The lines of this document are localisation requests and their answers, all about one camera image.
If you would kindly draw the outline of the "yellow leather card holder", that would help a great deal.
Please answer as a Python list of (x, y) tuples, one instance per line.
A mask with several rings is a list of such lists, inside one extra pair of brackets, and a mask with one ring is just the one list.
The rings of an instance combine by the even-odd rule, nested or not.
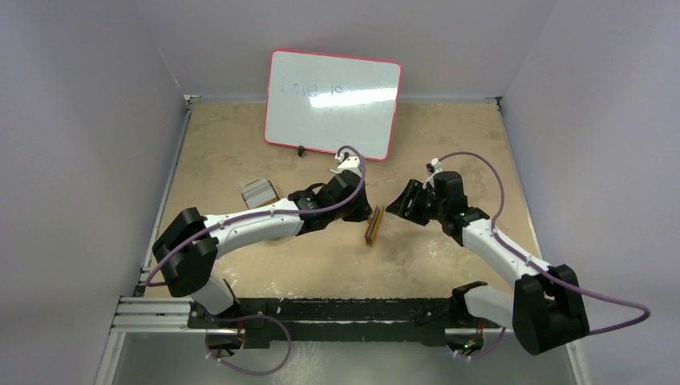
[(378, 237), (379, 227), (382, 223), (382, 218), (385, 212), (383, 206), (376, 206), (373, 209), (373, 213), (368, 221), (368, 227), (365, 232), (365, 242), (368, 246), (372, 247)]

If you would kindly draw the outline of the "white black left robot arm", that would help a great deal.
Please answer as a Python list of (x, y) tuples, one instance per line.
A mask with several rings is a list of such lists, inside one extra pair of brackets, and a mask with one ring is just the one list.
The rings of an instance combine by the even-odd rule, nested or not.
[(263, 241), (320, 231), (336, 220), (362, 222), (370, 214), (365, 175), (349, 169), (258, 209), (205, 216), (195, 207), (185, 209), (153, 245), (156, 267), (146, 283), (153, 286), (161, 274), (173, 297), (189, 296), (218, 327), (228, 328), (237, 322), (239, 306), (230, 286), (213, 275), (217, 259)]

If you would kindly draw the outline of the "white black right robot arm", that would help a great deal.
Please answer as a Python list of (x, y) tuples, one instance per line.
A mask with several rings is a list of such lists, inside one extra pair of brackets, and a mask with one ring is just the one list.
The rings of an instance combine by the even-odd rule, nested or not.
[(566, 265), (553, 266), (494, 229), (489, 215), (470, 206), (462, 176), (438, 172), (422, 183), (409, 180), (386, 211), (417, 225), (437, 221), (443, 232), (491, 266), (509, 285), (512, 294), (485, 282), (459, 286), (451, 292), (450, 315), (460, 326), (479, 318), (511, 329), (531, 355), (584, 338), (590, 332), (580, 293), (561, 286), (578, 286), (576, 273)]

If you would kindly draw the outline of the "pink framed whiteboard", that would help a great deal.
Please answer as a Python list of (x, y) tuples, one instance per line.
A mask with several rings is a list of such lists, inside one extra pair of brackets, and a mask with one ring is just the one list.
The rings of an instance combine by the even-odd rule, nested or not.
[(264, 139), (332, 153), (343, 145), (369, 160), (391, 151), (400, 63), (277, 49), (270, 56)]

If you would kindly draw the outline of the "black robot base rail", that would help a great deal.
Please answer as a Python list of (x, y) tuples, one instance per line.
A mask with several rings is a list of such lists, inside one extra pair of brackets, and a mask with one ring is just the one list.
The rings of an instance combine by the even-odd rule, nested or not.
[(191, 305), (188, 327), (237, 332), (247, 349), (287, 339), (462, 348), (471, 338), (483, 342), (480, 327), (497, 325), (458, 314), (450, 298), (241, 298), (234, 309), (217, 316)]

